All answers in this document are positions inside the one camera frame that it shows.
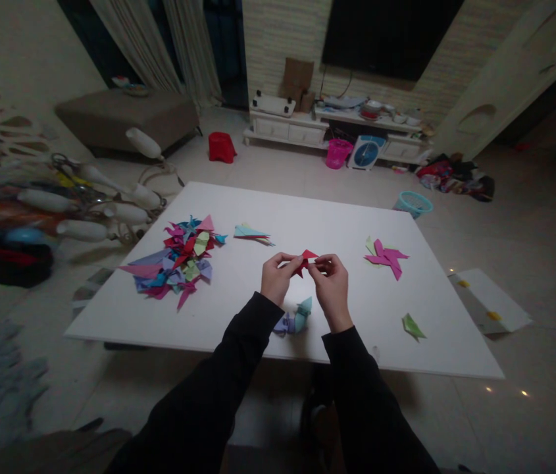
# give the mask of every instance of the black sleeve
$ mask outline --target black sleeve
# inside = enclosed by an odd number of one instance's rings
[[[155,405],[106,472],[218,473],[236,410],[283,314],[254,293],[212,356]]]
[[[322,337],[349,473],[439,473],[381,378],[357,328]]]

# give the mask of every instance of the pink bucket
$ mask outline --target pink bucket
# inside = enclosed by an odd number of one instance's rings
[[[345,140],[330,140],[328,142],[328,155],[326,166],[331,169],[339,169],[345,163],[345,159],[352,151],[352,145]]]

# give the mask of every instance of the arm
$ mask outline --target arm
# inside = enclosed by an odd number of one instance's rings
[[[281,261],[292,262],[282,269]],[[260,362],[280,305],[301,260],[279,253],[263,267],[261,293],[227,326],[211,357],[155,405],[144,428],[118,452],[107,473],[217,473],[234,416]]]
[[[348,472],[439,473],[357,328],[323,336]]]
[[[345,267],[337,255],[322,255],[309,265],[309,272],[330,326],[331,334],[322,339],[330,358],[346,469],[439,473],[350,318]]]

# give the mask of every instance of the white door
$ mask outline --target white door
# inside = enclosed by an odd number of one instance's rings
[[[556,0],[536,3],[471,82],[434,137],[473,159],[556,80]]]

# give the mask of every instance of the blue fan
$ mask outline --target blue fan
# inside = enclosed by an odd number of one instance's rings
[[[351,168],[370,169],[381,154],[387,140],[371,135],[361,135],[357,139],[348,166]]]

